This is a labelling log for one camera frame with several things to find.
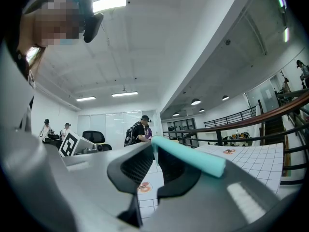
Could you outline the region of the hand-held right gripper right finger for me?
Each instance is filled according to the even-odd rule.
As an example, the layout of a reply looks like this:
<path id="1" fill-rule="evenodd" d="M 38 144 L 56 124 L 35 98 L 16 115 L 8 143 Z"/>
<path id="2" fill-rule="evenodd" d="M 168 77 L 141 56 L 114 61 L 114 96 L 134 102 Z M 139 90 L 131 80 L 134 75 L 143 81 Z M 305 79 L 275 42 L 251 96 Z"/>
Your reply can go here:
<path id="1" fill-rule="evenodd" d="M 267 232 L 283 215 L 280 200 L 261 181 L 227 161 L 222 177 L 200 173 L 184 195 L 160 198 L 146 232 Z"/>

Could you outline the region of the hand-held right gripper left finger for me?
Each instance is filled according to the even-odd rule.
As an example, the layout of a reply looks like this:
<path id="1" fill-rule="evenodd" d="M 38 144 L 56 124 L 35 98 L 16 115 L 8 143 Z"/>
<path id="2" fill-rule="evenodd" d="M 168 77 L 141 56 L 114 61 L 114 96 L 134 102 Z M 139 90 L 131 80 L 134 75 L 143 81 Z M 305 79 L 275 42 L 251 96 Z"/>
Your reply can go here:
<path id="1" fill-rule="evenodd" d="M 64 158 L 82 193 L 122 225 L 149 232 L 142 223 L 138 186 L 154 160 L 150 143 Z"/>

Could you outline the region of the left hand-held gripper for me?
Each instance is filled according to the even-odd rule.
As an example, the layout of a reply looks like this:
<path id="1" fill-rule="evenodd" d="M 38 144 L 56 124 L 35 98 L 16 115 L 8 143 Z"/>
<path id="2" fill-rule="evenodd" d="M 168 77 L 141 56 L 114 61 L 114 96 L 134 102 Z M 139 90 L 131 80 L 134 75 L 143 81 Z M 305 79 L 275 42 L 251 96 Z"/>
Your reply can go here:
<path id="1" fill-rule="evenodd" d="M 99 150 L 95 143 L 77 135 L 74 132 L 68 132 L 59 149 L 59 154 L 61 157 L 70 157 L 74 155 L 91 154 L 96 152 L 99 152 Z"/>

